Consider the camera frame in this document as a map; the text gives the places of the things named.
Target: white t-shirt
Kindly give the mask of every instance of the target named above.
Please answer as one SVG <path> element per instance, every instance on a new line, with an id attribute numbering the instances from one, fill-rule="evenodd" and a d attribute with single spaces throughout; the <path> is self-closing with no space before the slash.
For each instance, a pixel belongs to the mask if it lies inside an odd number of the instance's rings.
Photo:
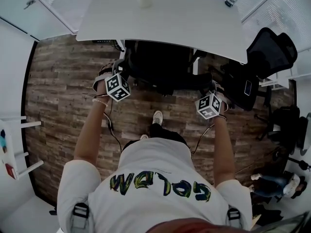
<path id="1" fill-rule="evenodd" d="M 299 186 L 300 178 L 297 174 L 294 174 L 290 180 L 290 182 L 284 187 L 283 194 L 285 197 L 292 197 L 295 192 L 297 186 Z"/>
<path id="2" fill-rule="evenodd" d="M 237 180 L 214 188 L 195 171 L 185 144 L 162 138 L 127 147 L 118 170 L 103 182 L 89 162 L 66 163 L 57 198 L 64 231 L 75 204 L 86 200 L 97 233 L 145 233 L 156 224 L 190 217 L 225 225 L 228 205 L 240 211 L 244 229 L 252 224 L 248 188 Z"/>

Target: mesh chair back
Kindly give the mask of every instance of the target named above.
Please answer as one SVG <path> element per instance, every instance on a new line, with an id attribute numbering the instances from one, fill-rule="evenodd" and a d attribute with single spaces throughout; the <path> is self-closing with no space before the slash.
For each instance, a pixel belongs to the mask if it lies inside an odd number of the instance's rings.
<path id="1" fill-rule="evenodd" d="M 263 28 L 247 49 L 249 68 L 261 79 L 293 67 L 297 50 L 287 34 L 277 36 L 269 28 Z"/>

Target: black pants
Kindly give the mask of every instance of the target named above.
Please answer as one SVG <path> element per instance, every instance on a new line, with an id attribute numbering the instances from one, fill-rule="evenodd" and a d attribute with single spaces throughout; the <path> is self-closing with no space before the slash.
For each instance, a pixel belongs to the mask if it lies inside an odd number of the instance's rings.
<path id="1" fill-rule="evenodd" d="M 150 126 L 149 133 L 150 133 L 150 138 L 159 137 L 159 138 L 164 138 L 164 139 L 173 140 L 173 141 L 177 141 L 177 142 L 182 142 L 182 143 L 187 145 L 185 139 L 180 134 L 178 134 L 177 132 L 165 130 L 162 128 L 162 126 L 160 124 L 157 124 L 157 123 L 154 123 Z M 128 146 L 130 146 L 132 143 L 137 142 L 137 141 L 139 141 L 139 140 L 129 141 L 124 146 L 123 151 Z"/>

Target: colorful lettering on shirt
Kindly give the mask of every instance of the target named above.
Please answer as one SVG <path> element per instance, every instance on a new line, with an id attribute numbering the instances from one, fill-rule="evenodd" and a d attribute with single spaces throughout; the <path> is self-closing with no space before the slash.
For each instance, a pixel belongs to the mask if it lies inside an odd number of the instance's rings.
<path id="1" fill-rule="evenodd" d="M 191 193 L 191 185 L 189 182 L 187 181 L 180 181 L 179 183 L 172 183 L 173 186 L 173 191 L 181 196 L 181 197 L 187 197 L 189 198 L 190 193 Z"/>
<path id="2" fill-rule="evenodd" d="M 164 191 L 163 191 L 163 195 L 167 196 L 170 194 L 171 192 L 171 183 L 167 180 L 167 178 L 165 178 L 162 174 L 160 173 L 156 173 L 159 177 L 160 180 L 164 181 Z"/>
<path id="3" fill-rule="evenodd" d="M 147 186 L 152 185 L 153 183 L 154 183 L 154 173 L 151 171 L 142 171 L 134 179 L 134 185 L 136 189 L 147 188 Z"/>
<path id="4" fill-rule="evenodd" d="M 197 194 L 195 195 L 195 199 L 198 201 L 209 201 L 210 198 L 210 189 L 207 185 L 205 184 L 201 184 L 201 183 L 197 183 L 196 181 L 193 183 L 193 192 L 194 193 L 200 193 L 200 192 L 204 192 L 203 194 Z"/>
<path id="5" fill-rule="evenodd" d="M 124 174 L 118 175 L 117 178 L 116 176 L 113 176 L 110 179 L 110 190 L 114 189 L 117 192 L 118 188 L 120 187 L 120 193 L 122 195 L 125 195 L 128 188 L 130 187 L 133 177 L 134 173 L 130 173 L 126 178 L 126 181 L 124 182 Z"/>

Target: sneaker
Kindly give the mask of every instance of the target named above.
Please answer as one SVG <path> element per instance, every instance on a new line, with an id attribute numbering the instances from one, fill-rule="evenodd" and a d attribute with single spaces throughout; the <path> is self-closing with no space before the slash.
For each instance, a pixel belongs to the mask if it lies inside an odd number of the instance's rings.
<path id="1" fill-rule="evenodd" d="M 261 178 L 261 173 L 253 174 L 251 176 L 251 180 L 253 180 L 253 181 L 258 180 L 259 178 Z"/>
<path id="2" fill-rule="evenodd" d="M 249 189 L 250 192 L 254 192 L 255 187 L 254 187 L 254 185 L 250 185 L 250 186 L 248 187 L 248 189 Z"/>
<path id="3" fill-rule="evenodd" d="M 141 137 L 140 137 L 141 140 L 144 140 L 144 139 L 149 139 L 149 136 L 147 136 L 146 134 L 143 134 Z"/>
<path id="4" fill-rule="evenodd" d="M 157 124 L 162 125 L 162 122 L 163 122 L 163 114 L 162 114 L 162 112 L 161 111 L 156 111 L 154 113 L 154 120 L 152 121 L 152 124 L 157 123 Z"/>

